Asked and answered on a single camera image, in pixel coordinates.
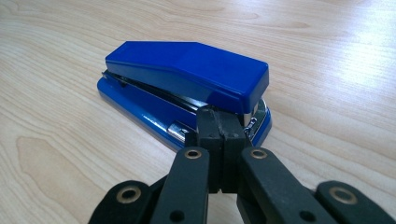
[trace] blue plastic base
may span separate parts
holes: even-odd
[[[180,150],[184,144],[167,132],[168,127],[178,121],[196,129],[195,114],[164,99],[143,91],[133,85],[122,86],[115,78],[104,76],[97,84],[101,96],[117,109],[148,128],[169,147]],[[271,113],[268,109],[265,120],[252,139],[254,146],[260,146],[272,126]]]

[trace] stapler top cover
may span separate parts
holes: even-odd
[[[196,42],[127,41],[106,57],[110,73],[248,114],[269,84],[268,64]]]

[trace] blue stapler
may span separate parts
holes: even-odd
[[[254,146],[271,128],[267,63],[196,42],[127,41],[106,66],[101,95],[176,150],[201,106],[235,113]]]

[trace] wooden table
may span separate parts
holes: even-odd
[[[305,186],[335,179],[396,217],[396,2],[0,1],[0,222],[86,223],[114,185],[175,152],[96,82],[125,40],[198,41],[269,63],[269,148]],[[211,195],[208,223],[241,223]]]

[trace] table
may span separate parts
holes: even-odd
[[[175,152],[99,96],[126,40],[197,41],[270,65],[271,149],[310,189],[353,185],[396,218],[396,2],[0,1],[0,220],[86,223]],[[210,195],[208,223],[242,223]]]

